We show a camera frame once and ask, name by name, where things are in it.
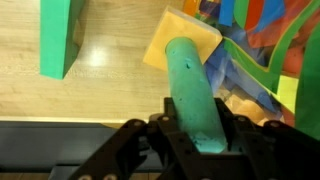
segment wooden table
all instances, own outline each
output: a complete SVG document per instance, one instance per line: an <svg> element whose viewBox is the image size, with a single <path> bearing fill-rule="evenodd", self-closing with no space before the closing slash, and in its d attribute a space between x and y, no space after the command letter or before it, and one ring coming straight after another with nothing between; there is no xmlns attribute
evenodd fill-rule
<svg viewBox="0 0 320 180"><path fill-rule="evenodd" d="M0 1L0 120L122 123L163 111L167 74L142 59L166 5L183 0L89 0L62 81L39 75L39 1Z"/></svg>

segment green foam cylinder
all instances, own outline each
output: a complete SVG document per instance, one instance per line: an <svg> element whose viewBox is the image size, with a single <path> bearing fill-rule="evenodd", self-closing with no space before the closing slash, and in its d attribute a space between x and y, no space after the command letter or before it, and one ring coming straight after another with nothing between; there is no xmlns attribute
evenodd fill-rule
<svg viewBox="0 0 320 180"><path fill-rule="evenodd" d="M166 47L170 91L179 127L202 153L220 153L227 142L195 43L185 37Z"/></svg>

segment screw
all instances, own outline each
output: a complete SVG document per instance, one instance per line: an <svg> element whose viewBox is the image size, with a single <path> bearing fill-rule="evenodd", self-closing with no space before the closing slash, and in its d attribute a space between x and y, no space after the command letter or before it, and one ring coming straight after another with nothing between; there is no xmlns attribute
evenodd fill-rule
<svg viewBox="0 0 320 180"><path fill-rule="evenodd" d="M141 126L141 122L140 121L136 121L136 122L134 122L134 126Z"/></svg>
<svg viewBox="0 0 320 180"><path fill-rule="evenodd" d="M108 174L106 175L103 180L117 180L117 176L115 174Z"/></svg>
<svg viewBox="0 0 320 180"><path fill-rule="evenodd" d="M169 121L169 119L170 119L170 118L167 117L167 116L163 116L163 117L162 117L162 121Z"/></svg>
<svg viewBox="0 0 320 180"><path fill-rule="evenodd" d="M78 180L92 180L90 175L83 175Z"/></svg>
<svg viewBox="0 0 320 180"><path fill-rule="evenodd" d="M244 117L238 117L238 120L241 121L241 122L246 121L246 119Z"/></svg>
<svg viewBox="0 0 320 180"><path fill-rule="evenodd" d="M271 122L270 125L272 127L279 127L280 126L280 124L278 122Z"/></svg>

